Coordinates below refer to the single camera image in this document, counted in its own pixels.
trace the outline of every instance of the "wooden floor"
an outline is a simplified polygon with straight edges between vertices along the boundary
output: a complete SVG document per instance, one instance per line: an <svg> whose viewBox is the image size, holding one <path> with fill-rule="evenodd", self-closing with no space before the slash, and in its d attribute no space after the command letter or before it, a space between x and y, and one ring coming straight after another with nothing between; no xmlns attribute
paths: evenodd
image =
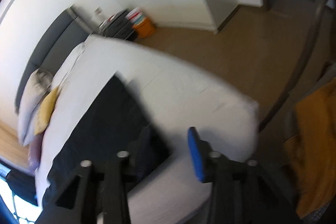
<svg viewBox="0 0 336 224"><path fill-rule="evenodd" d="M312 0L271 0L268 12L242 7L223 30L158 28L137 43L187 60L225 79L259 103L262 119L294 69L315 11ZM329 58L331 12L325 12L313 56L282 111L261 133L257 158L284 163L282 124L284 113L316 82Z"/></svg>

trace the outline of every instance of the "orange blanket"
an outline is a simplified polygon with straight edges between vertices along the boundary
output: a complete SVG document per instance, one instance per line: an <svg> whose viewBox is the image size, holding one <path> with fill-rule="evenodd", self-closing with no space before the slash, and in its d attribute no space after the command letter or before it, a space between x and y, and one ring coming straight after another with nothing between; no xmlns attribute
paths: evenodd
<svg viewBox="0 0 336 224"><path fill-rule="evenodd" d="M300 200L299 217L330 202L336 193L336 79L296 106L299 134L285 144Z"/></svg>

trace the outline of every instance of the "white pillow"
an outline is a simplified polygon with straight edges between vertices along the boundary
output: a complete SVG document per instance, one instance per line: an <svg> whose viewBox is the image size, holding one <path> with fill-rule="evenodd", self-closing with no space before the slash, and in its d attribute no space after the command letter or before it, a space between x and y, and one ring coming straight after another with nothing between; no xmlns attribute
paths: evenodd
<svg viewBox="0 0 336 224"><path fill-rule="evenodd" d="M51 73L37 69L30 75L26 83L20 102L17 125L17 138L21 145L26 143L25 138L32 112L49 91L52 79Z"/></svg>
<svg viewBox="0 0 336 224"><path fill-rule="evenodd" d="M73 66L75 65L76 61L82 55L85 50L85 42L78 44L74 49L70 52L64 63L61 65L59 70L56 72L52 83L51 83L51 90L53 90L57 86L61 86L62 83L66 80L69 73L71 72Z"/></svg>
<svg viewBox="0 0 336 224"><path fill-rule="evenodd" d="M36 119L37 119L37 114L39 113L39 108L40 108L41 103L39 103L33 110L30 121L28 124L27 132L25 139L23 141L23 146L26 146L30 144L34 138L34 132L35 132L35 126L36 126Z"/></svg>

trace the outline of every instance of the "baseboard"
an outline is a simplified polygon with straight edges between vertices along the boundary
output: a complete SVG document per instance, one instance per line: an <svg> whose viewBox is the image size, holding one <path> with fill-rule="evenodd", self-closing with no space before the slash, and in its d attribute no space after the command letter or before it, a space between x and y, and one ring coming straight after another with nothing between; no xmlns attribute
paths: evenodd
<svg viewBox="0 0 336 224"><path fill-rule="evenodd" d="M240 9L240 5L237 5L232 12L226 17L226 19L218 26L217 28L217 33L219 33L221 30L223 30L223 28L225 27L225 25L227 23L229 23L229 21L234 17L234 15L236 14L236 12L238 12L238 10Z"/></svg>
<svg viewBox="0 0 336 224"><path fill-rule="evenodd" d="M269 11L269 8L266 7L265 5L263 6L254 6L254 5L248 5L248 4L240 4L240 7L244 7L244 8L248 8L250 10L254 10L254 11L264 11L267 12Z"/></svg>
<svg viewBox="0 0 336 224"><path fill-rule="evenodd" d="M158 27L166 28L186 28L186 29L197 29L197 30L206 30L206 31L215 31L216 28L212 25L206 23L197 23L197 22L179 22L179 21L168 21L168 22L154 22Z"/></svg>

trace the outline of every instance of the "white bed sheet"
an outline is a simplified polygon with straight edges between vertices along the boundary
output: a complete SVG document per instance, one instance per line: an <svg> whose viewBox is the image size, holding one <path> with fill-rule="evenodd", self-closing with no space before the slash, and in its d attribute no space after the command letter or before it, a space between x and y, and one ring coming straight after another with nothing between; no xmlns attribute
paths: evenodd
<svg viewBox="0 0 336 224"><path fill-rule="evenodd" d="M36 170L41 205L47 175L72 130L108 80L118 73L174 148L128 195L133 224L175 224L209 198L211 184L197 181L186 141L196 126L201 137L232 160L244 161L257 142L257 104L234 87L189 63L135 43L90 35L62 85Z"/></svg>

